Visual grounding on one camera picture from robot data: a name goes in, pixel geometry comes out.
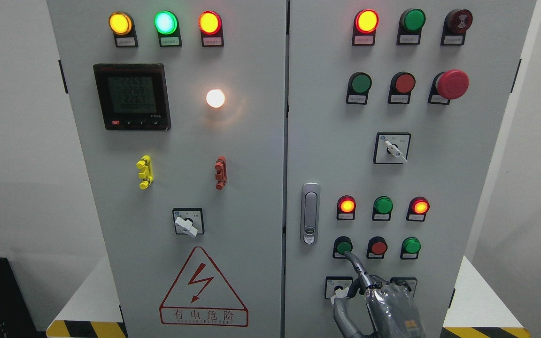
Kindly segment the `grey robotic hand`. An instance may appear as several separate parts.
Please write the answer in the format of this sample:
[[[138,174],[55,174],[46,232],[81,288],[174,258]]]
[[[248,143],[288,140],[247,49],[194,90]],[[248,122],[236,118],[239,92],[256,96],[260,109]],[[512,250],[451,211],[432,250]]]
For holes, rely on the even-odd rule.
[[[336,291],[331,298],[333,319],[344,338],[364,338],[354,321],[350,319],[346,301],[355,293],[363,291],[366,306],[373,325],[370,338],[425,338],[419,311],[408,288],[403,284],[390,283],[367,273],[360,259],[351,252],[344,257],[352,263],[358,278],[352,287]]]

